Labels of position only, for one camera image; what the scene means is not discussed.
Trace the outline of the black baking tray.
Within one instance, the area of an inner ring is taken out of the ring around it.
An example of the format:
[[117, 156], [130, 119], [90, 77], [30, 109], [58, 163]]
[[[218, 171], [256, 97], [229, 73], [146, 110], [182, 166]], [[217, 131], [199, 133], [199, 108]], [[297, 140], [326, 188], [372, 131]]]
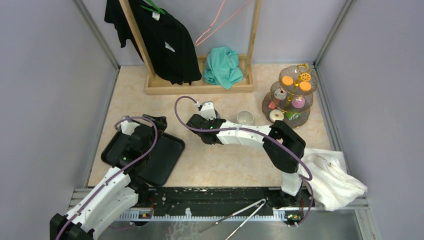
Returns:
[[[121, 145], [125, 139], [117, 131], [101, 153], [101, 160], [110, 165], [110, 157], [115, 153], [114, 148]], [[150, 152], [150, 159], [128, 173], [131, 180], [139, 184], [162, 187], [170, 177], [184, 149], [185, 143], [182, 139], [170, 135], [164, 130], [155, 148]]]

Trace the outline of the white speckled mug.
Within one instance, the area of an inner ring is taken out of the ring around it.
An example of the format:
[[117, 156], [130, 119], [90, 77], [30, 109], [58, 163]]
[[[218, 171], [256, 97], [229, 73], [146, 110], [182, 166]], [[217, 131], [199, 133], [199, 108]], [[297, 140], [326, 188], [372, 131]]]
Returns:
[[241, 125], [253, 125], [255, 117], [250, 111], [242, 110], [236, 115], [236, 122]]

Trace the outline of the red cake slice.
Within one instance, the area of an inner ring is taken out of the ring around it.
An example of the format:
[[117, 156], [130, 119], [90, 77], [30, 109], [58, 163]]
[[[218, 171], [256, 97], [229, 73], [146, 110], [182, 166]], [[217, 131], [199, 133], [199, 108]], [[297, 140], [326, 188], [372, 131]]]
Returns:
[[276, 103], [275, 103], [275, 102], [270, 101], [267, 107], [268, 107], [269, 109], [271, 109], [271, 110], [274, 110], [274, 109], [276, 109], [276, 108], [277, 108], [277, 105], [276, 105]]

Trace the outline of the white glazed donut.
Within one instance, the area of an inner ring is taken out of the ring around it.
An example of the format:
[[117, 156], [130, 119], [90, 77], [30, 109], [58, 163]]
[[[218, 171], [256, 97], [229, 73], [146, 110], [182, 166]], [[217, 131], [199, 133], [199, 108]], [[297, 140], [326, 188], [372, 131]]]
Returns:
[[285, 119], [285, 114], [278, 109], [273, 109], [268, 114], [269, 120], [274, 123], [275, 121], [283, 121]]

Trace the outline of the green cake slice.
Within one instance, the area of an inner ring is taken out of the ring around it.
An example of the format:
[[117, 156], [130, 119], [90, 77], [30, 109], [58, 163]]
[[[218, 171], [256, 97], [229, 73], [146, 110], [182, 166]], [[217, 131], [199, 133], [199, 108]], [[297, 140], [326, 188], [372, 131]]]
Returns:
[[285, 115], [288, 121], [294, 121], [302, 116], [301, 113], [293, 113], [293, 112], [287, 112]]

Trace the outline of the three-tier glass stand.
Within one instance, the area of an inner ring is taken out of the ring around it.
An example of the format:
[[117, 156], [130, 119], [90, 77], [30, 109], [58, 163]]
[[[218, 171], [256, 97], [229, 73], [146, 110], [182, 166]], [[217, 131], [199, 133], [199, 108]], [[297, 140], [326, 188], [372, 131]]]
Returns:
[[[282, 84], [281, 79], [283, 76], [291, 76], [294, 80], [293, 85], [286, 86]], [[307, 81], [312, 85], [310, 91], [301, 91], [299, 84], [302, 81]], [[272, 111], [272, 109], [268, 108], [268, 104], [270, 101], [273, 101], [277, 105], [276, 109], [284, 113], [283, 122], [285, 122], [292, 129], [303, 126], [310, 117], [311, 108], [314, 104], [314, 93], [318, 88], [318, 83], [319, 79], [315, 71], [310, 68], [307, 63], [291, 65], [282, 69], [279, 73], [278, 80], [271, 85], [269, 92], [264, 96], [262, 101], [262, 112], [264, 113], [267, 120], [270, 121], [269, 113]], [[274, 98], [274, 91], [278, 88], [284, 89], [287, 92], [287, 97], [285, 100], [277, 100]], [[293, 107], [292, 100], [296, 96], [303, 96], [305, 98], [306, 103], [304, 107]], [[301, 113], [302, 116], [296, 120], [288, 120], [286, 113]]]

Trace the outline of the orange biscuit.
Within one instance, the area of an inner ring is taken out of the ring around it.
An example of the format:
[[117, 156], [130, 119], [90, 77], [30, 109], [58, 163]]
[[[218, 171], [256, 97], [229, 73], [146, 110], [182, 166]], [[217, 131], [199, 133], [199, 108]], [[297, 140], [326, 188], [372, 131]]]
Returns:
[[294, 84], [294, 79], [289, 75], [285, 75], [281, 78], [281, 82], [285, 86], [291, 86]]

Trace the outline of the pink cupcake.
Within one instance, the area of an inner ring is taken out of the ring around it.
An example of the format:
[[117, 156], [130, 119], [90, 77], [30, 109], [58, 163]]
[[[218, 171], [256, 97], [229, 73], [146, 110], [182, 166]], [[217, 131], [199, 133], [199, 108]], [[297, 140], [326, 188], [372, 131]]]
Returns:
[[306, 100], [303, 96], [296, 96], [292, 101], [291, 104], [296, 109], [301, 109], [305, 106]]

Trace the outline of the white towel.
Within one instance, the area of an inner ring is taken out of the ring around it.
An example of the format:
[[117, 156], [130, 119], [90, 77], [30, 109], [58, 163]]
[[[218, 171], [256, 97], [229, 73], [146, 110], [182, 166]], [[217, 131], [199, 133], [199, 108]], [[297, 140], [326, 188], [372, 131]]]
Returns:
[[368, 187], [347, 172], [342, 151], [306, 148], [301, 159], [311, 172], [314, 199], [333, 212], [364, 195]]

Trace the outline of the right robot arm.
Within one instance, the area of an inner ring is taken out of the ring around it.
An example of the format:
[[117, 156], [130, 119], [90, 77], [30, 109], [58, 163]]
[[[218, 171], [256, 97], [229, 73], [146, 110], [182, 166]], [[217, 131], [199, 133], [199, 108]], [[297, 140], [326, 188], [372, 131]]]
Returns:
[[242, 125], [226, 119], [206, 119], [194, 114], [185, 127], [207, 145], [241, 145], [263, 149], [272, 164], [281, 171], [281, 199], [287, 206], [301, 200], [300, 160], [306, 142], [284, 121], [271, 125]]

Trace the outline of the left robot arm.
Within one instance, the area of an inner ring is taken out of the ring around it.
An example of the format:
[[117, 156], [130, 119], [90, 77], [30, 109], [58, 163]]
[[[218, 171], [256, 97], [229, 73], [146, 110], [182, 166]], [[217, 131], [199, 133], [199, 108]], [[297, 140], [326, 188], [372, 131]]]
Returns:
[[76, 206], [49, 222], [52, 240], [96, 240], [123, 212], [149, 203], [147, 186], [135, 182], [134, 170], [146, 162], [167, 128], [165, 116], [126, 116], [115, 125], [128, 137], [103, 179]]

